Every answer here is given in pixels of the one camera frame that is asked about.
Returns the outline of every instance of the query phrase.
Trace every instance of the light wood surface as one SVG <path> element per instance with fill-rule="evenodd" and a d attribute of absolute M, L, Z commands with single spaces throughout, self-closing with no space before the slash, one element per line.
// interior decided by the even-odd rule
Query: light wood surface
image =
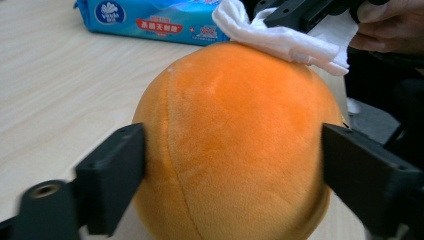
<path fill-rule="evenodd" d="M 16 214 L 29 187 L 71 180 L 76 163 L 131 123 L 150 81 L 200 48 L 89 33 L 73 4 L 0 0 L 0 221 Z M 346 116 L 343 81 L 319 72 Z M 130 206 L 112 239 L 151 238 Z M 333 196 L 310 239 L 361 240 L 365 232 Z"/>

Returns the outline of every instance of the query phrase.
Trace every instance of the plush fabric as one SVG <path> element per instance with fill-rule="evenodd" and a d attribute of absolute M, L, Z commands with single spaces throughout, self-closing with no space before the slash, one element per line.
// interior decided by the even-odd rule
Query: plush fabric
<path fill-rule="evenodd" d="M 133 202 L 156 239 L 306 239 L 329 198 L 321 125 L 336 100 L 308 67 L 229 42 L 144 92 L 146 175 Z"/>

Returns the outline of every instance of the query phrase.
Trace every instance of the wet wipes packet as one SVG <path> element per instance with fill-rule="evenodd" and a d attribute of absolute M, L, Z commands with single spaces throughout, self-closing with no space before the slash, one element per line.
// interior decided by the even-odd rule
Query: wet wipes packet
<path fill-rule="evenodd" d="M 221 0 L 77 0 L 91 32 L 206 46 L 229 38 L 212 12 Z"/>

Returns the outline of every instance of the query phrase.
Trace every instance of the human hand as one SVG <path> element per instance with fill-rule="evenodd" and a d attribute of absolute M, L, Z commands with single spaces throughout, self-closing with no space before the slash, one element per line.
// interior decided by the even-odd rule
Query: human hand
<path fill-rule="evenodd" d="M 365 1 L 359 31 L 350 46 L 360 50 L 424 56 L 424 0 Z"/>

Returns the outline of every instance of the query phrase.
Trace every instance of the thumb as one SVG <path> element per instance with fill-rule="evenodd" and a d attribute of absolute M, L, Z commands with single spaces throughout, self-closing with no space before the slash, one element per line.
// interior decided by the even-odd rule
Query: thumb
<path fill-rule="evenodd" d="M 423 0 L 391 0 L 383 5 L 365 1 L 358 8 L 358 19 L 362 23 L 378 22 L 420 8 L 424 8 Z"/>

